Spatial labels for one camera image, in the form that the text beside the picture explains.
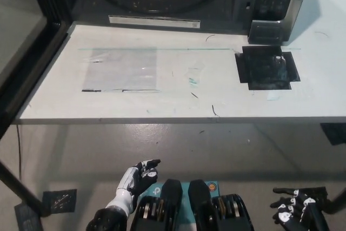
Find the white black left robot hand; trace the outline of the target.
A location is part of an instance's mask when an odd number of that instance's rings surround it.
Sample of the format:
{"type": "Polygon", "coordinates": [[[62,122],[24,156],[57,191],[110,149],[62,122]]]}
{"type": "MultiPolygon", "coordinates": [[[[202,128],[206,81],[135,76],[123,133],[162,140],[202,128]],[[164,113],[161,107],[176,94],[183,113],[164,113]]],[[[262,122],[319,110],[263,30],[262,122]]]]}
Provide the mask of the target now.
{"type": "Polygon", "coordinates": [[[151,185],[157,182],[158,171],[156,167],[160,159],[146,160],[128,168],[120,180],[117,190],[130,193],[132,199],[137,199],[151,185]]]}

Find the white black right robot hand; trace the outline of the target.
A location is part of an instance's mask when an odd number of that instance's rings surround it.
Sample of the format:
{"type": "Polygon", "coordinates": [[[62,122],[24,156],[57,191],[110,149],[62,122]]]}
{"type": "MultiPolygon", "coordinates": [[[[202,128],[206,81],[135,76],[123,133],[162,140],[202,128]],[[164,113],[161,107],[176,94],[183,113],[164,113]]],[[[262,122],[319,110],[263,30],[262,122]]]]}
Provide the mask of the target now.
{"type": "Polygon", "coordinates": [[[280,197],[273,202],[270,207],[276,208],[277,212],[273,215],[275,224],[287,226],[294,221],[301,223],[307,212],[308,206],[316,206],[316,200],[304,193],[302,189],[293,188],[274,188],[276,194],[286,194],[289,197],[280,197]]]}

